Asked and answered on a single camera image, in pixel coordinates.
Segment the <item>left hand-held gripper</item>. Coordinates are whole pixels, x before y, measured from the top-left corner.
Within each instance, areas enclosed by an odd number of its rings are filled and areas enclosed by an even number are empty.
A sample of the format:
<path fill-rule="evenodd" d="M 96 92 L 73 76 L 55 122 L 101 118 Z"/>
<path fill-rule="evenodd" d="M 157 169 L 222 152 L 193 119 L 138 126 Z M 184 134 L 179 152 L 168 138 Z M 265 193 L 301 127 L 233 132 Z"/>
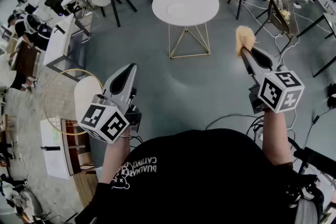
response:
<path fill-rule="evenodd" d="M 130 106 L 137 88 L 138 65 L 133 63 L 110 76 L 102 94 L 98 94 L 97 89 L 78 86 L 78 125 L 92 137 L 109 144 L 113 144 L 129 126 L 138 130 L 142 113 Z"/>

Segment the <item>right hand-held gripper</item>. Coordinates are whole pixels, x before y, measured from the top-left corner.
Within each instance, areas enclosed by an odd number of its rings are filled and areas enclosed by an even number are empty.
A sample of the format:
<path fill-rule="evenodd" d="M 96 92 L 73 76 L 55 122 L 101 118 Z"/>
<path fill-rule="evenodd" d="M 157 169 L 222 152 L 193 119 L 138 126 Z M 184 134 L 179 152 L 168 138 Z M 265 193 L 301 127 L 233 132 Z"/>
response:
<path fill-rule="evenodd" d="M 248 74 L 253 78 L 249 99 L 253 112 L 268 107 L 275 113 L 294 110 L 303 94 L 305 85 L 294 71 L 276 64 L 276 59 L 265 50 L 243 47 L 240 51 Z"/>

